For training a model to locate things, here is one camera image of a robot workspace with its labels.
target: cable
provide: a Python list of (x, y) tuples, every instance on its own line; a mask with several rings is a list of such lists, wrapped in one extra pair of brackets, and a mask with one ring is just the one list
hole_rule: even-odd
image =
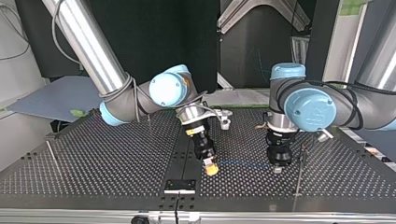
[(185, 105), (185, 106), (183, 106), (183, 107), (180, 108), (180, 111), (177, 112), (176, 117), (177, 117), (177, 118), (180, 117), (180, 114), (183, 113), (184, 110), (186, 110), (186, 109), (189, 108), (189, 107), (193, 107), (193, 106), (200, 107), (200, 108), (202, 108), (202, 109), (205, 109), (205, 110), (208, 110), (208, 111), (214, 113), (215, 116), (216, 116), (216, 118), (218, 118), (218, 120), (220, 121), (220, 123), (222, 123), (221, 117), (218, 115), (218, 113), (216, 112), (216, 110), (214, 110), (214, 109), (212, 109), (212, 108), (210, 108), (210, 107), (204, 106), (204, 105)]
[(372, 91), (372, 92), (376, 92), (376, 93), (380, 93), (380, 94), (384, 94), (384, 95), (396, 95), (396, 91), (380, 90), (380, 89), (376, 89), (373, 87), (363, 86), (361, 84), (353, 84), (353, 83), (347, 83), (347, 82), (342, 82), (342, 81), (328, 81), (327, 83), (345, 85), (348, 87), (353, 87), (353, 88), (361, 89), (364, 91)]
[(177, 209), (178, 209), (178, 200), (180, 197), (180, 193), (177, 195), (177, 202), (176, 202), (176, 208), (175, 208), (175, 222), (176, 224), (178, 224), (178, 213), (177, 213)]
[(341, 94), (342, 96), (344, 96), (351, 104), (352, 104), (352, 113), (353, 110), (356, 111), (356, 113), (358, 114), (358, 120), (359, 120), (359, 126), (356, 128), (350, 128), (352, 130), (360, 130), (361, 128), (364, 127), (364, 120), (363, 120), (363, 115), (361, 113), (361, 110), (358, 107), (357, 102), (354, 102), (352, 98), (350, 98), (346, 93), (344, 93), (343, 91), (335, 88), (334, 86), (331, 85), (331, 83), (326, 83), (326, 82), (322, 82), (322, 81), (315, 81), (315, 80), (301, 80), (301, 81), (297, 81), (294, 83), (291, 83), (289, 86), (287, 86), (285, 89), (283, 89), (283, 91), (277, 96), (277, 106), (278, 108), (282, 111), (282, 113), (285, 113), (285, 111), (282, 109), (282, 107), (280, 106), (280, 99), (282, 99), (283, 95), (289, 91), (291, 88), (302, 84), (302, 83), (309, 83), (311, 85), (319, 85), (319, 86), (326, 86), (329, 87), (330, 89), (337, 91), (339, 94)]
[[(12, 21), (9, 19), (9, 17), (6, 15), (6, 13), (3, 11), (3, 9), (1, 9), (1, 7), (7, 8), (12, 14), (14, 14), (15, 18), (18, 19), (18, 24), (19, 24), (20, 27), (21, 27), (21, 32), (22, 32), (22, 34), (21, 34), (20, 31), (17, 29), (17, 27), (15, 27), (15, 25), (12, 23)], [(14, 10), (14, 8), (12, 8), (12, 7), (10, 7), (10, 6), (7, 6), (7, 5), (3, 5), (3, 6), (0, 6), (0, 11), (1, 11), (2, 16), (3, 16), (3, 17), (7, 20), (7, 22), (11, 25), (11, 28), (15, 31), (15, 33), (16, 33), (22, 40), (24, 40), (26, 43), (29, 43), (29, 41), (27, 40), (26, 34), (25, 34), (25, 32), (23, 31), (23, 26), (22, 26), (22, 22), (21, 22), (21, 17), (20, 17), (20, 16), (18, 15), (18, 13)]]
[[(20, 24), (20, 27), (21, 27), (21, 32), (22, 32), (22, 34), (18, 31), (18, 29), (15, 27), (15, 25), (14, 25), (14, 24), (12, 23), (12, 21), (9, 19), (9, 17), (7, 16), (7, 14), (3, 11), (2, 7), (5, 7), (5, 8), (7, 8), (7, 9), (9, 9), (9, 11), (12, 12), (12, 14), (14, 14), (14, 16), (17, 18), (17, 20), (18, 20), (18, 22), (19, 22), (19, 24)], [(29, 50), (29, 48), (30, 48), (30, 43), (29, 43), (29, 41), (27, 40), (27, 37), (26, 37), (26, 35), (24, 34), (24, 31), (23, 31), (23, 26), (22, 26), (22, 23), (21, 23), (21, 18), (19, 17), (18, 13), (14, 10), (14, 8), (12, 8), (12, 7), (10, 7), (10, 6), (7, 6), (7, 5), (5, 5), (5, 4), (0, 5), (0, 13), (1, 13), (2, 16), (6, 19), (6, 21), (11, 25), (11, 28), (14, 30), (14, 32), (15, 32), (23, 41), (25, 41), (25, 42), (27, 43), (26, 49), (25, 49), (23, 52), (21, 52), (21, 53), (19, 53), (19, 54), (17, 54), (17, 55), (14, 55), (14, 56), (6, 57), (6, 58), (0, 58), (0, 61), (6, 61), (6, 60), (11, 60), (11, 59), (18, 58), (18, 57), (22, 56), (23, 54), (25, 54), (25, 53)]]
[(293, 36), (294, 18), (296, 15), (296, 10), (297, 10), (297, 5), (298, 5), (298, 1), (297, 0), (295, 0), (295, 1), (296, 1), (296, 3), (294, 4), (293, 15), (291, 16), (290, 36)]
[(52, 17), (52, 22), (51, 22), (51, 31), (52, 31), (52, 39), (53, 42), (55, 43), (56, 48), (62, 53), (62, 55), (64, 57), (66, 57), (68, 60), (72, 61), (73, 63), (77, 63), (79, 64), (80, 67), (83, 67), (83, 65), (81, 64), (81, 62), (77, 61), (76, 59), (70, 57), (68, 54), (66, 54), (66, 52), (64, 52), (64, 50), (61, 48), (61, 46), (58, 43), (58, 38), (56, 37), (56, 18), (58, 17), (59, 14), (59, 10), (61, 9), (61, 4), (64, 2), (64, 0), (59, 0), (58, 3), (55, 6), (55, 11)]
[(238, 164), (245, 165), (251, 168), (268, 168), (269, 164), (266, 162), (253, 162), (253, 161), (219, 161), (218, 165), (222, 164)]

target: wire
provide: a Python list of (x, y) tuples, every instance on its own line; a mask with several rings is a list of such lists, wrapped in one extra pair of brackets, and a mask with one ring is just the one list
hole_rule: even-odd
[[(9, 11), (12, 12), (12, 14), (14, 14), (14, 16), (18, 19), (18, 23), (20, 24), (22, 34), (18, 31), (18, 29), (15, 27), (15, 25), (14, 25), (14, 24), (12, 23), (12, 21), (9, 19), (9, 17), (7, 16), (7, 14), (3, 11), (2, 7), (5, 7), (5, 8), (7, 8), (7, 9), (9, 9)], [(27, 40), (27, 37), (26, 37), (26, 35), (25, 35), (24, 31), (23, 31), (23, 26), (22, 26), (22, 23), (21, 23), (21, 18), (20, 18), (20, 16), (18, 15), (18, 13), (14, 10), (14, 8), (12, 8), (12, 7), (10, 7), (10, 6), (7, 6), (7, 5), (0, 5), (0, 13), (1, 13), (2, 16), (6, 19), (6, 21), (9, 23), (9, 25), (11, 25), (11, 28), (14, 30), (14, 32), (15, 32), (23, 41), (25, 41), (25, 42), (27, 43), (26, 49), (25, 49), (23, 52), (21, 52), (21, 53), (19, 53), (19, 54), (17, 54), (17, 55), (10, 56), (10, 57), (0, 58), (0, 61), (5, 61), (5, 60), (11, 60), (11, 59), (18, 58), (18, 57), (22, 56), (23, 54), (25, 54), (25, 53), (29, 50), (29, 48), (30, 48), (30, 43), (29, 43), (29, 41)]]
[(183, 107), (180, 108), (180, 110), (179, 110), (179, 111), (177, 112), (177, 114), (176, 114), (176, 117), (179, 118), (179, 117), (180, 117), (180, 114), (183, 113), (184, 110), (186, 110), (186, 109), (189, 108), (189, 107), (194, 107), (194, 106), (200, 107), (200, 108), (202, 108), (202, 109), (205, 109), (205, 110), (208, 110), (208, 111), (214, 113), (215, 116), (216, 116), (216, 118), (218, 118), (218, 120), (220, 121), (220, 123), (222, 123), (221, 117), (218, 115), (218, 113), (216, 112), (216, 110), (214, 110), (214, 109), (212, 109), (212, 108), (210, 108), (210, 107), (204, 106), (204, 105), (185, 105), (185, 106), (183, 106)]
[(64, 57), (66, 57), (68, 60), (72, 61), (73, 63), (77, 63), (79, 64), (79, 66), (82, 68), (83, 65), (81, 64), (81, 62), (77, 61), (76, 59), (70, 57), (66, 52), (64, 52), (64, 50), (61, 48), (61, 46), (58, 43), (58, 38), (56, 37), (56, 18), (58, 17), (59, 11), (61, 9), (61, 5), (64, 2), (64, 0), (59, 0), (58, 3), (55, 6), (55, 11), (52, 17), (52, 22), (51, 22), (51, 31), (52, 31), (52, 39), (53, 42), (55, 43), (56, 48), (62, 53), (62, 55)]
[(178, 209), (178, 200), (180, 197), (180, 193), (177, 195), (177, 202), (176, 202), (176, 208), (175, 208), (175, 222), (176, 224), (178, 224), (178, 213), (177, 213), (177, 209)]
[(328, 81), (327, 83), (345, 85), (348, 87), (353, 87), (353, 88), (361, 89), (364, 91), (372, 91), (372, 92), (376, 92), (376, 93), (380, 93), (380, 94), (384, 94), (384, 95), (396, 95), (396, 91), (380, 90), (380, 89), (376, 89), (373, 87), (363, 86), (361, 84), (353, 84), (353, 83), (347, 83), (347, 82), (342, 82), (342, 81)]
[(1, 9), (1, 6), (0, 6), (0, 11), (1, 11), (2, 16), (3, 16), (3, 17), (8, 21), (8, 23), (11, 25), (11, 28), (15, 31), (15, 33), (16, 33), (22, 40), (24, 40), (26, 43), (29, 43), (29, 41), (27, 40), (26, 34), (25, 34), (24, 31), (23, 31), (23, 26), (22, 26), (22, 22), (21, 22), (21, 17), (18, 15), (18, 13), (14, 10), (14, 8), (12, 8), (12, 7), (10, 7), (10, 6), (4, 5), (4, 6), (2, 6), (2, 7), (7, 8), (7, 9), (8, 9), (12, 14), (14, 14), (14, 16), (18, 19), (18, 24), (19, 24), (20, 27), (21, 27), (21, 32), (22, 32), (22, 34), (21, 34), (20, 31), (17, 29), (17, 27), (15, 27), (15, 25), (12, 23), (12, 21), (9, 19), (9, 17), (6, 15), (6, 13), (3, 11), (3, 9)]
[(297, 0), (295, 0), (295, 1), (296, 1), (296, 3), (294, 4), (293, 15), (291, 16), (290, 36), (293, 36), (294, 18), (296, 15), (296, 10), (297, 10), (297, 5), (298, 5), (298, 1)]
[(222, 164), (238, 164), (245, 165), (252, 168), (268, 168), (269, 164), (266, 162), (253, 162), (253, 161), (219, 161), (218, 165)]

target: black curtain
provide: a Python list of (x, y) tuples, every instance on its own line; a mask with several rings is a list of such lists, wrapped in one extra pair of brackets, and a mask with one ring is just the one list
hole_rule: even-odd
[[(78, 74), (53, 44), (41, 0), (16, 0), (43, 77)], [(184, 63), (198, 91), (217, 87), (219, 0), (91, 0), (93, 15), (125, 71), (138, 83)], [(61, 45), (71, 49), (59, 35)]]

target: black cable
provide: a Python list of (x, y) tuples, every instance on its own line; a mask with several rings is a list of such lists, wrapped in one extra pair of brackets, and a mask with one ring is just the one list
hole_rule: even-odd
[(23, 54), (25, 54), (29, 50), (29, 48), (30, 48), (30, 44), (27, 45), (26, 49), (22, 53), (19, 53), (14, 56), (6, 57), (6, 58), (0, 58), (0, 61), (5, 61), (5, 60), (10, 60), (10, 59), (15, 59), (15, 58), (21, 57)]
[(176, 202), (176, 208), (175, 208), (175, 222), (176, 224), (178, 224), (178, 213), (177, 213), (177, 209), (178, 209), (178, 200), (180, 197), (180, 193), (177, 195), (177, 202)]
[[(14, 10), (12, 10), (13, 8), (11, 8), (11, 7), (9, 7), (9, 6), (5, 6), (5, 8), (10, 9), (11, 12), (14, 13), (15, 17), (16, 17), (18, 20), (20, 19), (20, 18), (18, 17), (18, 14), (16, 14), (16, 12), (15, 12)], [(21, 57), (21, 56), (22, 56), (23, 54), (25, 54), (25, 53), (29, 50), (29, 48), (30, 48), (30, 43), (27, 41), (27, 38), (25, 38), (25, 37), (23, 36), (23, 27), (21, 26), (21, 21), (20, 21), (20, 26), (21, 26), (21, 29), (22, 29), (22, 34), (20, 34), (20, 33), (18, 32), (18, 30), (17, 30), (17, 28), (15, 27), (15, 25), (12, 24), (11, 20), (7, 17), (6, 13), (1, 9), (1, 7), (0, 7), (0, 13), (5, 17), (5, 19), (7, 20), (7, 22), (13, 27), (13, 29), (14, 29), (14, 31), (17, 33), (17, 35), (19, 35), (19, 36), (27, 43), (26, 49), (25, 49), (22, 53), (19, 53), (19, 54), (14, 55), (14, 56), (6, 57), (6, 58), (0, 58), (0, 61), (11, 60), (11, 59), (15, 59), (15, 58)]]
[(297, 10), (297, 5), (298, 5), (298, 1), (296, 0), (296, 3), (294, 4), (294, 8), (293, 8), (293, 15), (291, 16), (291, 27), (290, 27), (290, 36), (293, 36), (293, 23), (294, 23), (294, 18), (296, 15), (296, 10)]
[[(347, 91), (349, 91), (350, 95), (352, 96), (352, 100), (353, 102), (355, 102), (355, 104), (358, 103), (358, 97), (356, 96), (356, 93), (351, 90), (351, 89), (346, 89)], [(356, 110), (352, 110), (352, 113), (350, 114), (349, 118), (346, 120), (345, 123), (341, 124), (341, 126), (347, 126), (356, 116)]]
[(380, 89), (373, 88), (373, 87), (363, 86), (361, 84), (353, 84), (353, 83), (347, 83), (347, 82), (342, 82), (342, 81), (328, 81), (327, 83), (345, 85), (348, 87), (353, 87), (353, 88), (361, 89), (364, 91), (372, 91), (372, 92), (376, 92), (376, 93), (380, 93), (380, 94), (384, 94), (384, 95), (396, 95), (396, 91), (380, 90)]
[(291, 83), (288, 87), (286, 87), (285, 89), (283, 89), (283, 91), (277, 96), (277, 106), (278, 108), (282, 111), (282, 113), (285, 113), (285, 111), (282, 109), (281, 105), (280, 105), (280, 99), (282, 99), (283, 95), (289, 91), (291, 88), (300, 85), (302, 83), (309, 83), (311, 85), (314, 86), (326, 86), (334, 91), (337, 91), (339, 94), (341, 94), (342, 96), (344, 96), (351, 104), (352, 104), (352, 113), (353, 111), (356, 111), (356, 113), (358, 114), (358, 120), (359, 120), (359, 126), (356, 128), (350, 128), (352, 130), (360, 130), (364, 127), (364, 120), (363, 120), (363, 115), (361, 113), (361, 110), (358, 107), (357, 102), (354, 102), (352, 98), (350, 98), (346, 93), (344, 93), (343, 91), (337, 89), (336, 87), (332, 86), (331, 83), (326, 83), (326, 82), (322, 82), (322, 81), (315, 81), (315, 80), (301, 80), (301, 81), (297, 81), (294, 83)]

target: white wall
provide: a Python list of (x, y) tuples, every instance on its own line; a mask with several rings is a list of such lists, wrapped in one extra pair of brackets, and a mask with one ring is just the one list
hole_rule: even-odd
[[(14, 0), (0, 0), (15, 7)], [(12, 13), (6, 12), (19, 28)], [(26, 43), (20, 39), (0, 16), (0, 58), (23, 52)], [(32, 51), (23, 56), (0, 61), (0, 108), (4, 108), (30, 92), (40, 89), (45, 80), (40, 76)], [(0, 112), (0, 170), (4, 169), (21, 155), (44, 142), (50, 132), (50, 120), (40, 119), (10, 112)]]

